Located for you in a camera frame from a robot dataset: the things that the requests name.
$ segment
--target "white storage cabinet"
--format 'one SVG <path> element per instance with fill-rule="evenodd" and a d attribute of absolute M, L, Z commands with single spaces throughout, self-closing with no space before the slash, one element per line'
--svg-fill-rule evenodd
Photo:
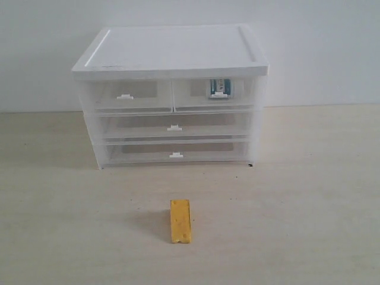
<path fill-rule="evenodd" d="M 245 24 L 105 28 L 72 73 L 100 169 L 255 161 L 268 62 Z"/>

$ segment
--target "white lid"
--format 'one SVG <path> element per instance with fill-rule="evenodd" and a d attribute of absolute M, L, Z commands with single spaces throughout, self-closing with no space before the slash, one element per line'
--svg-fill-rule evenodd
<path fill-rule="evenodd" d="M 246 24 L 103 29 L 72 69 L 77 80 L 266 75 Z"/>

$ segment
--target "translucent drawer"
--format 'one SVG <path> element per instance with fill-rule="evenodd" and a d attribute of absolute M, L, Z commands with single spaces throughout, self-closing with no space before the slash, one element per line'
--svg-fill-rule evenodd
<path fill-rule="evenodd" d="M 172 82 L 80 81 L 77 83 L 83 110 L 87 113 L 170 113 Z"/>
<path fill-rule="evenodd" d="M 247 161 L 247 142 L 94 145 L 99 168 L 126 163 Z"/>
<path fill-rule="evenodd" d="M 176 112 L 262 110 L 267 78 L 232 78 L 229 92 L 211 95 L 215 79 L 173 80 Z"/>
<path fill-rule="evenodd" d="M 247 135 L 252 113 L 160 116 L 85 116 L 91 139 Z"/>

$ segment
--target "yellow block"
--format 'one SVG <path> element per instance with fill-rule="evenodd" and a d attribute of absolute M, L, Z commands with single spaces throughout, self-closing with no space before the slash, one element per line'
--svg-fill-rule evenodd
<path fill-rule="evenodd" d="M 173 243 L 191 243 L 189 200 L 170 201 L 170 224 Z"/>

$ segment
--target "floor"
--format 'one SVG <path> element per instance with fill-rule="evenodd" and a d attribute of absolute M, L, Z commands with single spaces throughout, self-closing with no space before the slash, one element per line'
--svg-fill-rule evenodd
<path fill-rule="evenodd" d="M 0 138 L 0 284 L 379 284 L 380 105 L 265 109 L 255 167 L 97 170 L 81 113 Z"/>

